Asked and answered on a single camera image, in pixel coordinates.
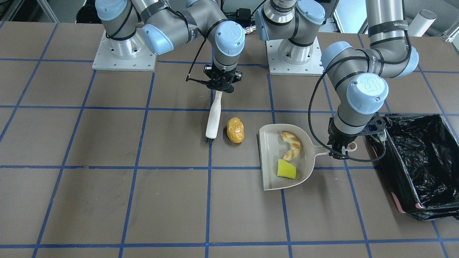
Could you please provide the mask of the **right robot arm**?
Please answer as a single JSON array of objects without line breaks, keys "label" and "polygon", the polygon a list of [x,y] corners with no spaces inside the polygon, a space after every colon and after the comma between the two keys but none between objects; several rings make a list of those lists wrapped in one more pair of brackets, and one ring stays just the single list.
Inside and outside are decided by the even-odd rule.
[{"label": "right robot arm", "polygon": [[242,79],[236,70],[245,46],[244,28],[226,18],[215,0],[189,0],[173,10],[167,0],[97,0],[104,34],[95,70],[153,71],[155,57],[203,37],[213,46],[212,65],[204,68],[211,90],[232,93]]}]

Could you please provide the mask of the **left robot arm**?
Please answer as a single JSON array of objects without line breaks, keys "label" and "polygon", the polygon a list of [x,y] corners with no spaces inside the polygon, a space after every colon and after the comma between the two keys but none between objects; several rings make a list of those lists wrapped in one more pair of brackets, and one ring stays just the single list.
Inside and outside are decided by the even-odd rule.
[{"label": "left robot arm", "polygon": [[[321,54],[327,75],[340,99],[328,124],[328,154],[349,159],[346,147],[358,136],[372,134],[377,111],[389,93],[386,78],[403,77],[416,68],[419,55],[410,43],[402,0],[367,0],[369,48],[353,49],[345,41],[328,46]],[[291,64],[305,63],[326,11],[315,0],[267,0],[255,11],[260,40],[282,41],[278,53]]]}]

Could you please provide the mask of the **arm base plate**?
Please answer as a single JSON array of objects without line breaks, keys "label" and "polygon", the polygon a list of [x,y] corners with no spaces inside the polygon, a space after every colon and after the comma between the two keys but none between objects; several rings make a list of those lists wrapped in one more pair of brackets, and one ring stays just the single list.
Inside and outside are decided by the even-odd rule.
[{"label": "arm base plate", "polygon": [[140,31],[137,28],[136,34],[124,41],[108,39],[104,31],[92,69],[106,71],[154,71],[156,55],[148,49],[140,36]]},{"label": "arm base plate", "polygon": [[320,76],[323,73],[318,39],[312,45],[299,47],[288,39],[266,41],[270,75]]}]

